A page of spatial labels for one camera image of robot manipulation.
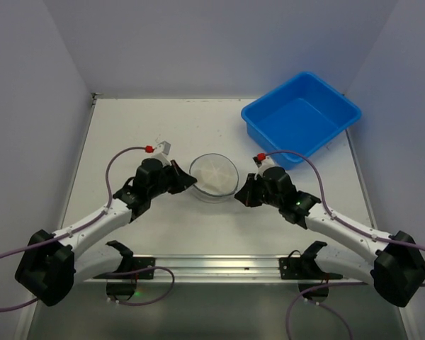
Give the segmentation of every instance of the white table surface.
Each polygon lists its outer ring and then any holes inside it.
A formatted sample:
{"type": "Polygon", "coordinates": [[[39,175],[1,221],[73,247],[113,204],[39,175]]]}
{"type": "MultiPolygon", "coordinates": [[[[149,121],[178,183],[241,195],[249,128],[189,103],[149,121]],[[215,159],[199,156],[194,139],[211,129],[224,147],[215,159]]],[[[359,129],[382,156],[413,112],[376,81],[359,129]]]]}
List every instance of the white table surface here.
{"type": "MultiPolygon", "coordinates": [[[[110,158],[129,146],[171,143],[170,159],[188,171],[196,157],[217,152],[239,171],[239,187],[255,172],[252,157],[261,152],[246,132],[241,109],[252,100],[99,99],[81,156],[64,226],[81,219],[106,201],[104,173],[110,158]]],[[[110,172],[113,192],[134,176],[147,156],[124,154],[110,172]]],[[[323,177],[328,203],[340,213],[369,225],[351,150],[342,133],[311,160],[323,177]]],[[[298,190],[319,195],[307,164],[290,171],[298,190]]],[[[303,251],[315,240],[332,240],[286,222],[275,208],[246,208],[237,200],[211,204],[191,193],[161,195],[138,220],[109,234],[137,254],[261,255],[303,251]]]]}

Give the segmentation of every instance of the red cap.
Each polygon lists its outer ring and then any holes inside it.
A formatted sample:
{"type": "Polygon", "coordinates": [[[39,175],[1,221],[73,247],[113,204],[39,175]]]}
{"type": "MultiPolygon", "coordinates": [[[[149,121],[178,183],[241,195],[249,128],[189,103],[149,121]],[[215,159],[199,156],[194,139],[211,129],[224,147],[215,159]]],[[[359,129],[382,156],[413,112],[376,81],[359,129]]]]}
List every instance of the red cap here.
{"type": "Polygon", "coordinates": [[[264,153],[257,154],[256,159],[258,159],[259,162],[264,161],[266,159],[266,154],[264,153]]]}

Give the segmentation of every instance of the gray floor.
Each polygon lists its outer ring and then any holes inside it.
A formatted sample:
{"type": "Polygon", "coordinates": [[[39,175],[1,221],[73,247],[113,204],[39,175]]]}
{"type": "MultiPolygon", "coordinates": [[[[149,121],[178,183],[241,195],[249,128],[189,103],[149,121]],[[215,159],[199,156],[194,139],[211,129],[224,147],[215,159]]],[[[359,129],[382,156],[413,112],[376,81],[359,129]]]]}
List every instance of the gray floor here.
{"type": "MultiPolygon", "coordinates": [[[[166,285],[143,283],[133,300],[148,300],[166,285]]],[[[165,300],[145,307],[107,303],[102,283],[84,283],[55,307],[39,305],[30,329],[37,339],[287,339],[285,312],[297,292],[287,284],[179,283],[165,300]]],[[[404,340],[398,309],[371,287],[332,288],[326,303],[351,325],[355,340],[404,340]]],[[[322,308],[299,302],[291,320],[295,340],[342,340],[342,323],[322,308]]]]}

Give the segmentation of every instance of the red connector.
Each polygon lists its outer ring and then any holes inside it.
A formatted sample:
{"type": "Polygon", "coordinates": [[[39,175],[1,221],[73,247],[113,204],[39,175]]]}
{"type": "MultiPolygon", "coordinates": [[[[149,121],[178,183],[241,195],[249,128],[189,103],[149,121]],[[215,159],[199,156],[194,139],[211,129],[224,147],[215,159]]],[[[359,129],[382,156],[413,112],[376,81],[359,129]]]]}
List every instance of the red connector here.
{"type": "Polygon", "coordinates": [[[148,154],[151,154],[152,152],[154,152],[154,148],[151,145],[147,145],[146,147],[144,147],[144,151],[148,154]]]}
{"type": "Polygon", "coordinates": [[[259,162],[262,162],[266,159],[266,154],[264,154],[264,153],[257,154],[256,159],[258,159],[259,162]]]}

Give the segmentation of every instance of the black mount bracket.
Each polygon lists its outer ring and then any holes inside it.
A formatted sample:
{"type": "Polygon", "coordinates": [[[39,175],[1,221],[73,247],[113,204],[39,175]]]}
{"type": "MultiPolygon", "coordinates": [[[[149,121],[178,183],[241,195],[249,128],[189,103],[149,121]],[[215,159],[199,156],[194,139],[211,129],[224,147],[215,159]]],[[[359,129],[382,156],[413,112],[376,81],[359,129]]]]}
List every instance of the black mount bracket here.
{"type": "Polygon", "coordinates": [[[315,263],[318,251],[326,245],[326,242],[315,241],[299,257],[279,258],[280,278],[282,280],[341,280],[342,275],[325,273],[315,263]]]}
{"type": "MultiPolygon", "coordinates": [[[[299,283],[297,286],[299,287],[299,291],[302,292],[303,290],[306,290],[311,287],[317,287],[318,283],[299,283]]],[[[305,299],[311,300],[311,301],[318,301],[322,302],[326,300],[326,298],[329,296],[329,288],[318,288],[311,292],[305,293],[302,295],[305,299]]]]}
{"type": "MultiPolygon", "coordinates": [[[[391,237],[395,241],[415,244],[405,232],[391,237]]],[[[388,302],[405,307],[425,280],[425,260],[415,248],[388,244],[377,253],[374,269],[370,272],[376,291],[388,302]]]]}
{"type": "MultiPolygon", "coordinates": [[[[127,273],[128,271],[136,271],[139,269],[144,269],[148,267],[154,267],[156,259],[154,257],[134,257],[133,252],[127,248],[125,245],[121,244],[118,241],[110,241],[106,243],[108,246],[115,248],[120,252],[123,260],[121,261],[118,269],[115,273],[127,273]]],[[[116,298],[119,295],[128,295],[132,297],[137,289],[137,279],[140,280],[151,280],[154,277],[154,270],[141,273],[138,275],[132,276],[121,276],[119,278],[126,279],[129,278],[130,282],[121,283],[121,282],[107,282],[106,284],[106,295],[108,297],[116,298]]],[[[95,278],[110,278],[107,274],[97,276],[95,278]]]]}
{"type": "MultiPolygon", "coordinates": [[[[28,245],[53,238],[45,230],[33,234],[28,245]]],[[[58,241],[27,250],[14,278],[47,306],[59,303],[74,285],[74,253],[58,241]]]]}

